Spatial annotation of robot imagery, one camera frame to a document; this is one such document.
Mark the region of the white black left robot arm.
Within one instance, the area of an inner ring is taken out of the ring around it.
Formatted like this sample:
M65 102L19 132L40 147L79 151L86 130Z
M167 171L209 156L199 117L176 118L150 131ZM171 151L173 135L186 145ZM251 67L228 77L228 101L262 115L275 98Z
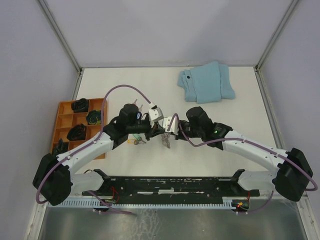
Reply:
M164 118L162 110L155 104L149 105L144 119L138 117L139 108L125 104L102 130L83 144L62 154L44 155L32 181L36 188L36 202L49 202L56 206L71 194L96 191L106 195L111 189L107 175L95 170L88 175L78 171L103 153L114 150L128 140L130 134L144 134L149 140L164 132L159 121Z

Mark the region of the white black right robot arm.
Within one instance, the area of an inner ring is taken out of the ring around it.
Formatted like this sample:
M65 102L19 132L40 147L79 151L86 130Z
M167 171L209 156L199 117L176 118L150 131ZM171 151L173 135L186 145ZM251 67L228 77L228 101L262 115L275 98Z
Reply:
M260 166L264 171L239 169L229 183L231 193L236 196L246 191L277 191L282 197L300 201L308 184L313 183L313 172L304 153L292 148L290 151L262 145L246 138L232 127L213 122L201 107L186 112L187 120L179 120L177 138L190 141L201 139L200 146L217 148L237 154Z

